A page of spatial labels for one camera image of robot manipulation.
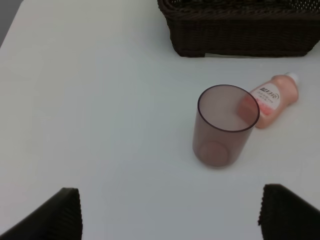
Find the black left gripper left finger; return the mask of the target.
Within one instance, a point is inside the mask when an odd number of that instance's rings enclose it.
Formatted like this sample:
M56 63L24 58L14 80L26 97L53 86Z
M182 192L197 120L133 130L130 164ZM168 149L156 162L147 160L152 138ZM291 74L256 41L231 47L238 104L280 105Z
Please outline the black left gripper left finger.
M83 219L77 188L62 188L0 235L2 240L81 240Z

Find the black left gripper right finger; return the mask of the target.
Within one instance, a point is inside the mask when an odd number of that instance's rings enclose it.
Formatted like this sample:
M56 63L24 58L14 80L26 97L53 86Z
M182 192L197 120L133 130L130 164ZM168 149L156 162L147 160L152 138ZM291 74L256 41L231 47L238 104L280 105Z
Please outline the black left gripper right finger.
M320 210L281 184L266 184L258 225L264 240L318 240Z

